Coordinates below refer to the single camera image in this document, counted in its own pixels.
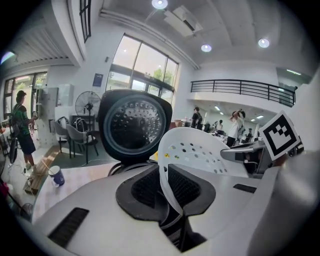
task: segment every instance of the wooden pallet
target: wooden pallet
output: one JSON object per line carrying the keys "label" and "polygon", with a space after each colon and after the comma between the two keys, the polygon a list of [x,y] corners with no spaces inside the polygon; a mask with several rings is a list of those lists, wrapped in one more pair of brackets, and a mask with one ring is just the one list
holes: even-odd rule
{"label": "wooden pallet", "polygon": [[[51,164],[55,160],[56,156],[59,154],[60,148],[58,145],[52,146],[42,157],[42,160],[44,163],[50,168]],[[34,177],[34,179],[31,182],[31,186],[28,185],[26,182],[23,189],[27,194],[31,194],[36,196],[40,186],[43,183],[43,179],[45,179],[48,176],[48,169],[44,165],[42,161],[40,161],[36,165],[36,170],[37,170],[37,176]]]}

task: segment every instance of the green shirt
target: green shirt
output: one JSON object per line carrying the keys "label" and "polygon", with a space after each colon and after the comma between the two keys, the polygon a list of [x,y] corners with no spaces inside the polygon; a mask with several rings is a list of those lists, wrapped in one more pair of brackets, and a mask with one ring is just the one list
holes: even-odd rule
{"label": "green shirt", "polygon": [[30,134],[29,124],[28,124],[29,118],[27,116],[27,109],[25,108],[25,106],[17,103],[14,106],[12,113],[14,117],[17,119],[17,121],[19,123],[21,122],[21,126],[19,126],[20,133],[22,135],[29,135]]}

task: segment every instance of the sign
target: sign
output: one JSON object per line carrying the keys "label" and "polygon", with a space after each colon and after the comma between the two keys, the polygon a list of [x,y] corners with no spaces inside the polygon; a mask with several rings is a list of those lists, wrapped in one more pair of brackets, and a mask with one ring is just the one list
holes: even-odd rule
{"label": "sign", "polygon": [[301,142],[293,123],[283,110],[263,126],[259,133],[272,161]]}
{"label": "sign", "polygon": [[92,86],[93,87],[101,87],[103,77],[104,77],[103,74],[95,73]]}

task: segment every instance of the balcony railing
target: balcony railing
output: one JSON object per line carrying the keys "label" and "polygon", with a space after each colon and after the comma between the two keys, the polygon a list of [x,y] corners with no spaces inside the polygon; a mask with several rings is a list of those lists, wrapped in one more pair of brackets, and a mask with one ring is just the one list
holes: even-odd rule
{"label": "balcony railing", "polygon": [[296,102],[294,90],[272,84],[237,79],[200,80],[191,82],[192,93],[229,93],[250,95],[292,107]]}

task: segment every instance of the blue and white cup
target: blue and white cup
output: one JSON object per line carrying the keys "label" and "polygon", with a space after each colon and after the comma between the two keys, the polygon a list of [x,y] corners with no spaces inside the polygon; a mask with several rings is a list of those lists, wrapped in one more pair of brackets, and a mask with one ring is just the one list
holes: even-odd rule
{"label": "blue and white cup", "polygon": [[64,175],[59,166],[55,165],[49,169],[49,176],[54,187],[59,187],[65,184]]}

